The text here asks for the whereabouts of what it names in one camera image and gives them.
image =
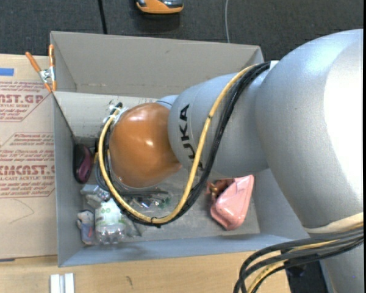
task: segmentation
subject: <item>metal clip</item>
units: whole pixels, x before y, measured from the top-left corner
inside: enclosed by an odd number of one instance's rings
[[[56,60],[54,57],[54,46],[49,46],[49,68],[46,70],[42,70],[37,61],[34,59],[30,52],[26,52],[26,57],[29,59],[32,67],[34,67],[35,71],[39,74],[39,77],[45,84],[46,89],[51,93],[52,91],[57,90],[57,80],[56,80]]]

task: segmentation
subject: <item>white cable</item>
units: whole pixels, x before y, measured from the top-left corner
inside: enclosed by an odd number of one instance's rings
[[[226,0],[225,2],[225,31],[226,31],[226,40],[228,41],[228,43],[230,43],[230,39],[229,39],[229,29],[228,29],[228,3],[229,0]]]

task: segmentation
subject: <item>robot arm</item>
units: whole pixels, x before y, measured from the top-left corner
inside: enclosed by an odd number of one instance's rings
[[[316,39],[268,64],[239,93],[213,158],[210,145],[225,108],[211,115],[208,146],[198,157],[201,131],[235,75],[168,97],[170,162],[190,169],[196,159],[201,169],[213,159],[215,179],[270,168],[311,236],[363,225],[362,58],[363,30],[355,30]],[[364,292],[363,247],[325,263],[336,292]]]

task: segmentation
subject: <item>transparent plastic container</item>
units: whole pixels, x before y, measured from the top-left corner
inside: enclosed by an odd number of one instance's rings
[[[111,199],[95,209],[95,238],[98,244],[118,244],[126,235],[126,222]]]

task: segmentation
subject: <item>pink plastic toy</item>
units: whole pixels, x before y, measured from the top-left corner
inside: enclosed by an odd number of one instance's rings
[[[211,216],[226,230],[237,229],[245,220],[254,185],[254,176],[236,178],[213,201]]]

